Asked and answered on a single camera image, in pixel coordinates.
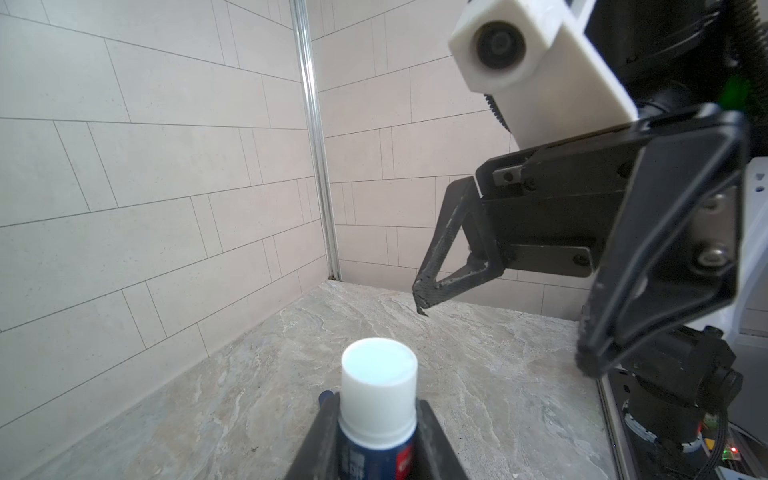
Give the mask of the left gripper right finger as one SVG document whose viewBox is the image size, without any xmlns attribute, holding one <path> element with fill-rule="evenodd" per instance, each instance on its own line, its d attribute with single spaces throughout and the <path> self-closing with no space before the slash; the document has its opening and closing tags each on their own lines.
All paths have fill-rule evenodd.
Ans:
<svg viewBox="0 0 768 480">
<path fill-rule="evenodd" d="M 452 445 L 426 400 L 416 402 L 418 425 L 415 435 L 414 479 L 467 480 Z"/>
</svg>

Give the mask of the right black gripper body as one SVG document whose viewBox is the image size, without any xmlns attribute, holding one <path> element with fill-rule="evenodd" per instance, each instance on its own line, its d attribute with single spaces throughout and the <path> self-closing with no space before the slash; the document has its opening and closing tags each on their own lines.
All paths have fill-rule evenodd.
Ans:
<svg viewBox="0 0 768 480">
<path fill-rule="evenodd" d="M 485 162 L 476 180 L 505 269 L 592 275 L 643 146 L 664 126 L 714 110 L 690 106 Z"/>
</svg>

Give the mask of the blue glue stick cap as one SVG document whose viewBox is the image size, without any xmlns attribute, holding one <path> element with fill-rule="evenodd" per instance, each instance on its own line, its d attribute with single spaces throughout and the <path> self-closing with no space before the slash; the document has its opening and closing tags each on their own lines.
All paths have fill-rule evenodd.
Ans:
<svg viewBox="0 0 768 480">
<path fill-rule="evenodd" d="M 331 390 L 325 390 L 320 393 L 318 396 L 318 403 L 320 406 L 322 406 L 327 400 L 333 398 L 335 393 Z"/>
</svg>

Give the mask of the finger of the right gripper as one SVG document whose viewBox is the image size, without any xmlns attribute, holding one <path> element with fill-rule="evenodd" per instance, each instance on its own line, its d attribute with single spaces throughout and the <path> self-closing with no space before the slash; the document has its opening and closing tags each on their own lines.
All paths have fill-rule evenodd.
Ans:
<svg viewBox="0 0 768 480">
<path fill-rule="evenodd" d="M 433 237 L 412 285 L 416 311 L 425 315 L 503 275 L 505 261 L 475 179 L 451 182 Z"/>
<path fill-rule="evenodd" d="M 735 300 L 749 133 L 742 113 L 714 110 L 643 146 L 579 328 L 586 376 Z"/>
</svg>

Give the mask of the blue white glue stick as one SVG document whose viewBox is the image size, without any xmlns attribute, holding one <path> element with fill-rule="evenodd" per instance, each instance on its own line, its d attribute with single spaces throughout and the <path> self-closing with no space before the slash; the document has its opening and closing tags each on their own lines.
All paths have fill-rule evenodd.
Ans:
<svg viewBox="0 0 768 480">
<path fill-rule="evenodd" d="M 365 338 L 341 357 L 338 475 L 341 479 L 410 477 L 418 425 L 418 360 L 406 345 Z"/>
</svg>

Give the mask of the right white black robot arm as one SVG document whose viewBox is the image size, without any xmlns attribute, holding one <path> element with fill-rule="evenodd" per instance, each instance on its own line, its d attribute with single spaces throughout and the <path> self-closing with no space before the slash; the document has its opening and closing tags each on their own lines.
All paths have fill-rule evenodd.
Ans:
<svg viewBox="0 0 768 480">
<path fill-rule="evenodd" d="M 446 189 L 419 312 L 508 270 L 587 278 L 575 361 L 623 479 L 722 479 L 767 266 L 754 1 L 471 1 L 449 48 L 518 151 Z"/>
</svg>

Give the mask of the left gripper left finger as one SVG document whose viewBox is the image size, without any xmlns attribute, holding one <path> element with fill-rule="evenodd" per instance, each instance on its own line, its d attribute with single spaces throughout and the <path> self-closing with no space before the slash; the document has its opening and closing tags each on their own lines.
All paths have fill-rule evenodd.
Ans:
<svg viewBox="0 0 768 480">
<path fill-rule="evenodd" d="M 319 412 L 305 436 L 285 480 L 338 478 L 338 418 L 340 395 L 320 406 Z"/>
</svg>

